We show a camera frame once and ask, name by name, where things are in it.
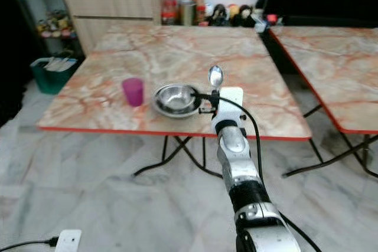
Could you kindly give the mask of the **steel spoon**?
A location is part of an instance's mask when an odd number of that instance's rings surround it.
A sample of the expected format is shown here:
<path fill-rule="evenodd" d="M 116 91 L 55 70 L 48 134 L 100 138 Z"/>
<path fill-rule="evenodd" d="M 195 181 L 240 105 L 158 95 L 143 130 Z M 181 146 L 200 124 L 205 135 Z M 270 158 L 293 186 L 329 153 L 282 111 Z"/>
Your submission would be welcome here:
<path fill-rule="evenodd" d="M 224 74 L 220 66 L 211 66 L 208 71 L 208 82 L 213 87 L 213 91 L 219 91 L 223 84 Z"/>

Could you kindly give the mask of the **steel bowl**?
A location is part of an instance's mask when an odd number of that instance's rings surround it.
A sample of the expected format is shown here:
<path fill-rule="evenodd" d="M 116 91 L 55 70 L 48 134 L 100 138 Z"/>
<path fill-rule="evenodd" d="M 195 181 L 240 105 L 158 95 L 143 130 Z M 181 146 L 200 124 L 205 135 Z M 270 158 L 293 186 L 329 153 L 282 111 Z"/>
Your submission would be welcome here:
<path fill-rule="evenodd" d="M 190 84 L 167 84 L 155 90 L 151 106 L 165 117 L 187 118 L 198 114 L 203 104 L 196 94 L 199 90 Z"/>

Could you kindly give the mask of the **marble folding table orange edge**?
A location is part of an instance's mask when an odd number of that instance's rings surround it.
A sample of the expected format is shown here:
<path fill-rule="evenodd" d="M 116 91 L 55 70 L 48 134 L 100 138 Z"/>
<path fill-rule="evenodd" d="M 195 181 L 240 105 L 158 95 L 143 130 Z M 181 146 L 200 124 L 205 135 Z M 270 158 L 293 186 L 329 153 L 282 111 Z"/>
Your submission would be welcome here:
<path fill-rule="evenodd" d="M 362 135 L 345 152 L 320 160 L 316 165 L 294 169 L 289 177 L 324 168 L 352 155 L 366 174 L 378 178 L 369 168 L 369 149 L 378 143 L 378 28 L 275 26 L 272 38 L 318 99 L 318 106 L 305 116 L 323 110 L 346 138 Z"/>
<path fill-rule="evenodd" d="M 211 91 L 208 71 L 220 66 L 225 87 L 243 89 L 242 106 L 255 118 L 262 140 L 304 142 L 313 134 L 281 72 L 250 28 L 114 25 L 55 96 L 37 126 L 41 130 L 162 136 L 174 140 L 154 168 L 191 142 L 215 139 L 210 115 L 169 118 L 155 111 L 156 89 L 174 83 Z M 144 103 L 127 103 L 122 82 L 144 82 Z"/>

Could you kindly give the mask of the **purple plastic cup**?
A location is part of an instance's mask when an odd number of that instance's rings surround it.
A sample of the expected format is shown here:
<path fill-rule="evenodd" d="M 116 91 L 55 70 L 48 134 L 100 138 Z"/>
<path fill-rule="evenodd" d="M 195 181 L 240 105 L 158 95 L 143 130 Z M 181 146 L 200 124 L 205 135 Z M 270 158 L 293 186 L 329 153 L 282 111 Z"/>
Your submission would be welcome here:
<path fill-rule="evenodd" d="M 122 90 L 127 103 L 132 107 L 142 106 L 144 103 L 144 82 L 140 78 L 127 78 L 122 82 Z"/>

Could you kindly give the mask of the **black plush doll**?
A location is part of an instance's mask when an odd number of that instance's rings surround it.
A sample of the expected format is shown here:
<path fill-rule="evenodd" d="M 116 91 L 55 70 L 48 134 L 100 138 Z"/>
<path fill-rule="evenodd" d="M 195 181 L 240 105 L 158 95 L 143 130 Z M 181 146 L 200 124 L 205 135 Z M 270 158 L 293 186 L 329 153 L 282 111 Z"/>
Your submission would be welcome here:
<path fill-rule="evenodd" d="M 216 4 L 208 18 L 208 24 L 210 26 L 224 27 L 229 25 L 229 10 L 227 10 L 224 4 Z"/>

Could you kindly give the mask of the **steel tumbler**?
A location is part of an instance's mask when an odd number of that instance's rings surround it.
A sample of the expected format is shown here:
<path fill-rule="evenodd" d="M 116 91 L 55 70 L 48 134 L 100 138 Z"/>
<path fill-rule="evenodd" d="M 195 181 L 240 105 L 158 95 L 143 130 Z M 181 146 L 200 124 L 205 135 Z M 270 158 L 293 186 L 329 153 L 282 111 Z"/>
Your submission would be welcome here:
<path fill-rule="evenodd" d="M 196 8 L 195 0 L 181 0 L 179 2 L 180 23 L 183 26 L 196 25 Z"/>

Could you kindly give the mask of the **yellow plush doll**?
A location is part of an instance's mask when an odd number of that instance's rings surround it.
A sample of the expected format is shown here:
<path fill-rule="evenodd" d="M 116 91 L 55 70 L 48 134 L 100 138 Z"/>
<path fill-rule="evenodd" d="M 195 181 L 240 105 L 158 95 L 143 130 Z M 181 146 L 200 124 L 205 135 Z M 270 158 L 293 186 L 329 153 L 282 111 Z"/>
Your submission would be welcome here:
<path fill-rule="evenodd" d="M 239 23 L 239 13 L 240 7 L 237 4 L 229 5 L 229 25 L 232 27 L 237 27 Z"/>

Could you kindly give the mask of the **orange filled jar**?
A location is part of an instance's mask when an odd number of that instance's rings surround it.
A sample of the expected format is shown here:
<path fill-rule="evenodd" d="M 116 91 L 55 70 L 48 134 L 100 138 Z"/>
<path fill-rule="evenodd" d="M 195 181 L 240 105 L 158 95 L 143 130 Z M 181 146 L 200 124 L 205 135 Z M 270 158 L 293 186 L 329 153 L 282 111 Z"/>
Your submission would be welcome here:
<path fill-rule="evenodd" d="M 206 0 L 195 0 L 196 2 L 196 22 L 199 24 L 206 18 Z"/>

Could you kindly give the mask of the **red lidded clear jar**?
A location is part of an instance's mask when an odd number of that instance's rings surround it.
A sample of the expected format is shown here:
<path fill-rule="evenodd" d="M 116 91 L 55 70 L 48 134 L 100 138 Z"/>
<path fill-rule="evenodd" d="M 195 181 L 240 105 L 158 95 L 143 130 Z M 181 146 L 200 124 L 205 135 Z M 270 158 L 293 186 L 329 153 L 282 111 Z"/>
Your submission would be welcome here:
<path fill-rule="evenodd" d="M 162 25 L 175 25 L 177 18 L 176 0 L 161 0 L 160 18 Z"/>

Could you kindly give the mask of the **wooden drawer cabinet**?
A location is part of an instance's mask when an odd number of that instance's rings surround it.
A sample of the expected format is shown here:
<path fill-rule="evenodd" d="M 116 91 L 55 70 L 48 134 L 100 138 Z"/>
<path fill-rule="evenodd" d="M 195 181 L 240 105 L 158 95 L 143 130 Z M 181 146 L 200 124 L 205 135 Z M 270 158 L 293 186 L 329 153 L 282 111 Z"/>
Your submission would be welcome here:
<path fill-rule="evenodd" d="M 159 25 L 161 0 L 64 0 L 85 55 L 113 25 Z"/>

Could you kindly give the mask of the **green plastic bin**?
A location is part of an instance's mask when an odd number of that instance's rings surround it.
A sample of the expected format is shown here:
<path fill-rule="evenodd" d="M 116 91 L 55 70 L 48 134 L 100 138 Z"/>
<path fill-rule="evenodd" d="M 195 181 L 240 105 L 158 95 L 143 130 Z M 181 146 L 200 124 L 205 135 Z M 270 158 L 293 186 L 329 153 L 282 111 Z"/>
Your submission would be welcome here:
<path fill-rule="evenodd" d="M 43 57 L 30 64 L 38 89 L 45 94 L 57 94 L 79 67 L 71 57 Z"/>

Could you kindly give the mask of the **black shelf rack with toys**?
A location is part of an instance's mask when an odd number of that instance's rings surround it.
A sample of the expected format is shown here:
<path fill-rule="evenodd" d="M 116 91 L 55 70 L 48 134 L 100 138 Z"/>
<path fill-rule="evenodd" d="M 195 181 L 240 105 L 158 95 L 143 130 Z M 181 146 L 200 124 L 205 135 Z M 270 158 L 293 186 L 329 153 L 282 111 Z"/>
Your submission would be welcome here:
<path fill-rule="evenodd" d="M 72 17 L 64 0 L 17 0 L 43 55 L 84 59 Z"/>

